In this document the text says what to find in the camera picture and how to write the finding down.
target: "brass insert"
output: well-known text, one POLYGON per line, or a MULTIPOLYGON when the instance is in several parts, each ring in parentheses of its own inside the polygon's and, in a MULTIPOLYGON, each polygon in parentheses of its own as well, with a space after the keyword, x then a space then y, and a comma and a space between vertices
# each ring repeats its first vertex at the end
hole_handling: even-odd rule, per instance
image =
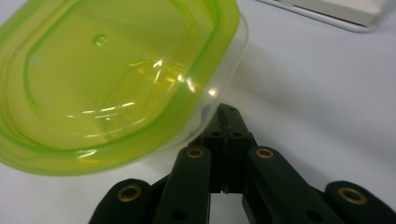
POLYGON ((264 158, 264 159, 271 159, 275 156, 274 152, 272 152, 270 149, 266 149, 266 148, 257 149, 256 154, 259 157, 264 158))
POLYGON ((352 188, 340 188, 338 194, 347 202, 358 205, 367 204, 367 198, 359 191, 352 188))
POLYGON ((130 184, 120 189, 117 196, 123 203, 128 203, 137 199, 141 194, 142 189, 138 185, 130 184))
POLYGON ((204 152, 199 148, 193 148, 187 151, 187 156, 191 158, 200 158, 204 156, 204 152))

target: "white surface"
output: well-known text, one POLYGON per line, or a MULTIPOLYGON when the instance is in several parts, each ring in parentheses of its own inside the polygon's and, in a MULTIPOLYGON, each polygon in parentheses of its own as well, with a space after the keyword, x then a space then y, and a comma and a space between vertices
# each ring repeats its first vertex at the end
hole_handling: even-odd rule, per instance
POLYGON ((384 1, 377 0, 282 0, 345 21, 370 26, 379 21, 384 1))
POLYGON ((288 11, 295 12, 297 14, 306 16, 306 17, 311 18, 316 21, 323 21, 330 25, 333 25, 333 26, 336 26, 336 27, 339 27, 339 28, 342 28, 342 29, 345 29, 348 31, 352 31, 355 33, 367 33, 373 28, 373 26, 366 27, 366 26, 358 25, 357 23, 340 20, 340 19, 335 18, 334 16, 328 16, 323 13, 317 13, 314 10, 308 10, 303 7, 297 7, 297 6, 294 6, 292 4, 285 3, 285 2, 280 2, 280 1, 276 1, 276 0, 258 0, 258 1, 264 2, 270 6, 280 7, 280 8, 286 9, 288 11))
MULTIPOLYGON (((0 0, 1 21, 18 2, 0 0)), ((223 102, 239 108, 259 144, 278 149, 314 187, 345 179, 396 210, 396 13, 373 33, 354 34, 257 1, 239 4, 250 39, 223 102)), ((0 164, 0 222, 87 223, 115 183, 153 183, 176 154, 78 177, 0 164)), ((248 223, 240 197, 213 201, 210 223, 248 223)))

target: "transparent plastic container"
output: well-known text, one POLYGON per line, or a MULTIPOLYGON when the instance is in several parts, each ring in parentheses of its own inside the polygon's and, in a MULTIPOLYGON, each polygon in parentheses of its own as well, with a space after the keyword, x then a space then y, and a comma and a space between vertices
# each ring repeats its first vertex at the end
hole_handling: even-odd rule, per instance
POLYGON ((246 45, 230 0, 33 0, 0 28, 0 161, 115 167, 196 137, 246 45))

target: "green lid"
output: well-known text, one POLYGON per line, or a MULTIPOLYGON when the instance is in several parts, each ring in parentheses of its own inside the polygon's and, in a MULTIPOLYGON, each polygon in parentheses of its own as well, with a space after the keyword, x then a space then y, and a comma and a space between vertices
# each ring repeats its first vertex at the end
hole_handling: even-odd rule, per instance
POLYGON ((78 175, 159 148, 233 40, 234 0, 32 0, 0 28, 0 161, 78 175))

